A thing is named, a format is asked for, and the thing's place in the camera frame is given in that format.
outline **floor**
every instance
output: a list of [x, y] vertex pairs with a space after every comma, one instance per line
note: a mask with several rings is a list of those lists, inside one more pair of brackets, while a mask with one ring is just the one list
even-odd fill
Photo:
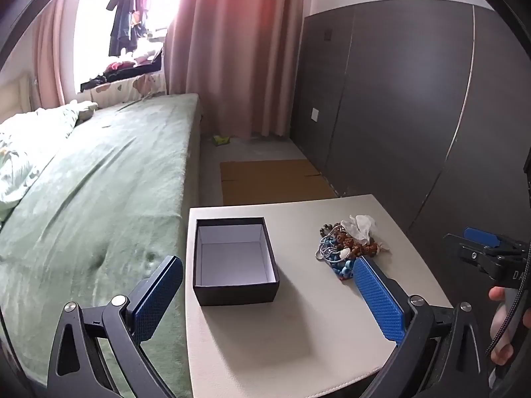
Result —
[[290, 139], [233, 138], [227, 145], [214, 146], [210, 137], [201, 139], [199, 171], [199, 203], [201, 206], [222, 206], [219, 163], [229, 161], [296, 160], [304, 154]]

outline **pink curtain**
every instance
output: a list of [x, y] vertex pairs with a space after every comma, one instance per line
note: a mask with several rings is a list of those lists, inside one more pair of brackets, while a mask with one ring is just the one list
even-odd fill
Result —
[[207, 130], [286, 135], [303, 0], [181, 0], [168, 30], [169, 94], [198, 93]]
[[65, 104], [60, 79], [60, 28], [65, 0], [52, 0], [35, 20], [34, 70], [40, 105]]

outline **white table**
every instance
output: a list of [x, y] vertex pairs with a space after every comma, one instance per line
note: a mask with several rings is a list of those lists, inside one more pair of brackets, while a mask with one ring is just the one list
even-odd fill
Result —
[[[194, 398], [310, 398], [379, 370], [395, 344], [381, 333], [352, 280], [314, 255], [324, 223], [368, 214], [391, 248], [375, 260], [409, 295], [450, 307], [439, 284], [372, 195], [190, 210], [185, 278]], [[265, 218], [280, 275], [269, 304], [200, 307], [192, 289], [197, 219]]]

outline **blue gripper pad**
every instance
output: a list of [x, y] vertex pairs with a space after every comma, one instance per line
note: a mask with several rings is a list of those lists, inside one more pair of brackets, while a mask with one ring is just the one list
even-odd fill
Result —
[[134, 332], [132, 334], [136, 344], [149, 340], [170, 302], [175, 296], [183, 280], [183, 264], [178, 257], [158, 274], [154, 282], [148, 286], [148, 292], [140, 303], [139, 308], [133, 313]]
[[352, 270], [354, 281], [383, 335], [400, 344], [406, 333], [404, 312], [362, 257], [355, 260]]
[[463, 232], [463, 237], [484, 245], [485, 247], [496, 248], [499, 247], [501, 243], [495, 234], [474, 228], [466, 228], [465, 232]]

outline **open box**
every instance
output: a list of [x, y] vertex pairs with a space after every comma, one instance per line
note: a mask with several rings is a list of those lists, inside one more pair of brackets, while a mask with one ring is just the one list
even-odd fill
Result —
[[277, 293], [264, 218], [197, 220], [193, 262], [199, 305], [272, 302]]

